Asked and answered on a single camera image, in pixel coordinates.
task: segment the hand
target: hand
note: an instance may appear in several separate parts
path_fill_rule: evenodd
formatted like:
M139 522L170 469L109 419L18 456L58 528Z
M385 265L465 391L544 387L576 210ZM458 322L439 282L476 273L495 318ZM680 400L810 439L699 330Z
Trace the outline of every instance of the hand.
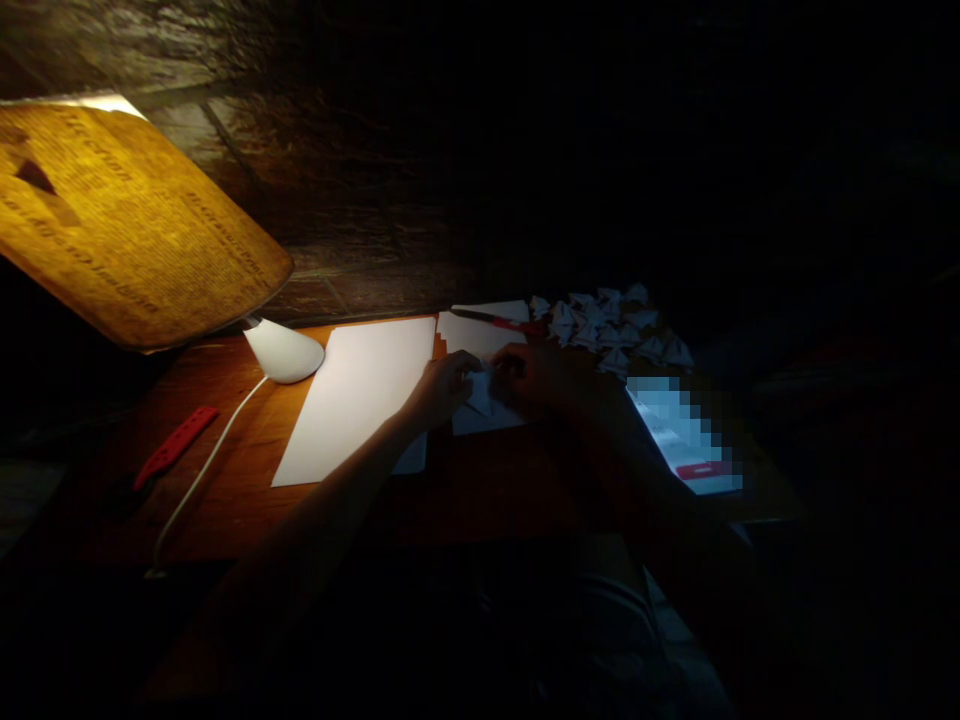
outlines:
M431 430L449 420L473 392L473 381L464 380L469 370L480 372L481 365L466 350L431 361L398 415L419 432Z
M584 401L583 392L560 361L560 353L551 346L510 343L491 363L500 383L524 403L569 410Z

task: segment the white paper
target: white paper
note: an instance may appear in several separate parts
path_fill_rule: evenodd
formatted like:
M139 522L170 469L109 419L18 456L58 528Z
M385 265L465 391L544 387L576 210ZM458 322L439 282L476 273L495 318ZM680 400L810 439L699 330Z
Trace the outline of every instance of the white paper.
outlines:
M656 310L640 310L635 313L624 313L623 320L633 325L637 330L645 327L656 327L659 313Z
M467 399L467 405L476 410L481 415L490 417L493 415L493 407L490 404L490 377L492 370L485 368L478 373L467 373L467 380L473 382L473 391Z
M607 325L597 336L600 347L620 347L620 333L613 325Z
M533 311L533 319L539 320L548 312L550 312L550 303L548 303L543 298L539 298L536 295L530 300L530 310Z
M530 320L530 312L523 300L490 303L488 305L454 305L453 307L493 313L520 322ZM524 334L516 330L495 328L490 323L467 320L448 312L440 313L437 331L446 340L448 353L466 350L481 360L489 360L500 348L509 343L525 344L527 342ZM461 407L453 414L453 434L468 435L475 432L523 425L526 422L495 397L490 398L490 408L491 414L487 417L470 407Z
M553 306L553 311L551 313L550 321L554 325L572 325L573 324L573 314L571 313L570 306L567 305L563 300L559 300L556 305Z
M550 323L547 327L550 328L550 332L547 335L548 340L550 338L557 338L560 347L566 347L570 344L570 336L573 335L572 325L556 325Z
M634 355L641 355L649 360L654 362L660 362L660 358L663 357L663 352L666 348L663 345L663 340L657 336L647 338L642 343L637 345L634 348Z
M592 322L598 328L607 322L607 316L593 300L583 306L583 314L587 316L589 322Z
M433 356L434 327L418 318L334 330L272 486L323 480L396 413ZM426 450L421 435L393 472L420 472Z
M571 310L570 315L573 317L573 324L576 326L577 330L583 330L587 325L590 324L590 321L587 320L587 316L579 310Z
M630 360L623 354L623 350L614 348L603 356L598 369L602 372L611 372L621 378L626 378L627 372L630 369Z
M634 283L623 294L623 300L625 302L638 302L646 305L648 302L650 302L650 293L647 292L647 289L643 286L643 283Z
M624 325L620 328L621 347L633 347L640 342L640 333L633 325Z
M682 365L683 367L693 367L693 357L690 355L690 348L680 338L674 336L667 343L667 349L663 353L665 362L671 365Z
M611 288L597 290L600 296L600 309L610 322L620 322L620 291Z
M570 293L570 302L574 305L580 305L582 307L593 301L593 295L587 295L587 293Z
M596 352L597 348L597 328L593 323L587 323L576 335L570 338L572 345L586 348L590 352Z

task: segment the desk lamp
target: desk lamp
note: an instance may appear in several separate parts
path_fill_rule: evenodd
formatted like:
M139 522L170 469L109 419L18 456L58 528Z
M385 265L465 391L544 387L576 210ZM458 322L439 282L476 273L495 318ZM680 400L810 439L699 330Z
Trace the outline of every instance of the desk lamp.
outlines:
M120 96L0 106L0 251L124 349L242 319L272 380L323 362L318 342L252 314L290 255Z

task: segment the person's left hand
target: person's left hand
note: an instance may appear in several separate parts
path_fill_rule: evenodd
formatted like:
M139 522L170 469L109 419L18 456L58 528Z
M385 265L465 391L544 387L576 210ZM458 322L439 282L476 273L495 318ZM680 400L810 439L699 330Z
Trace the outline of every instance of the person's left hand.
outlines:
M437 427L473 392L473 381L464 380L467 371L480 369L480 361L466 350L431 361L398 415L420 432Z

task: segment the red handle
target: red handle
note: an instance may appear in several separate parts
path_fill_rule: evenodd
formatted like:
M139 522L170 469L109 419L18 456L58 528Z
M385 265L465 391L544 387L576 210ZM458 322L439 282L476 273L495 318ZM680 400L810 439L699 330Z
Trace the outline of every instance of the red handle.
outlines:
M201 407L194 410L193 415L188 417L183 425L174 430L173 435L164 441L160 449L140 469L137 479L133 482L133 491L142 490L151 477L173 467L173 464L190 447L190 443L196 440L204 428L212 423L219 414L219 410L211 407Z
M543 325L540 323L525 323L520 322L519 320L508 320L507 318L494 318L493 319L494 327L502 327L507 330L516 330L517 332L526 333L527 335L543 335Z

